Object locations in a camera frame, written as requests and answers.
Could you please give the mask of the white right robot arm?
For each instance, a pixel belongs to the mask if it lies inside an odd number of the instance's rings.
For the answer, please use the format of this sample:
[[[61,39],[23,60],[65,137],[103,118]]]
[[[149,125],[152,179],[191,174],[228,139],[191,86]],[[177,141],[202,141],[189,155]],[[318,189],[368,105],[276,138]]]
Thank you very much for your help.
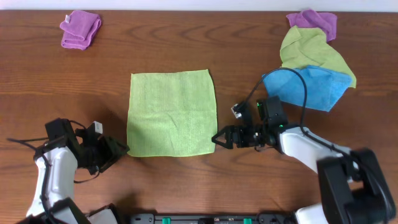
[[[396,206],[372,150],[352,151],[290,124],[279,97],[257,101],[261,123],[254,125],[243,105],[232,112],[241,126],[226,126],[212,142],[227,149],[269,146],[317,173],[321,203],[298,209],[291,223],[387,223]]]

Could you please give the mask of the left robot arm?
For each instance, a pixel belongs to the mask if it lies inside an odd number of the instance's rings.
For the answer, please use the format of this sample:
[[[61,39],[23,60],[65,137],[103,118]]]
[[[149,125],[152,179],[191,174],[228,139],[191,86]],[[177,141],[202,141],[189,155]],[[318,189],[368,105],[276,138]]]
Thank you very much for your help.
[[[123,223],[113,204],[83,213],[73,201],[77,169],[97,178],[129,147],[103,134],[97,121],[73,129],[73,120],[57,118],[45,124],[43,145],[33,147],[38,179],[34,199],[23,223]]]

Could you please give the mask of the bright green cloth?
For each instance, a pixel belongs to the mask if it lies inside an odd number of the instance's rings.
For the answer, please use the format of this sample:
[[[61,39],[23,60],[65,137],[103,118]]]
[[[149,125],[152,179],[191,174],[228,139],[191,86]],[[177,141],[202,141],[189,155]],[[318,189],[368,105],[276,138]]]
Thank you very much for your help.
[[[208,70],[131,75],[126,129],[130,156],[211,154],[217,130],[215,89]]]

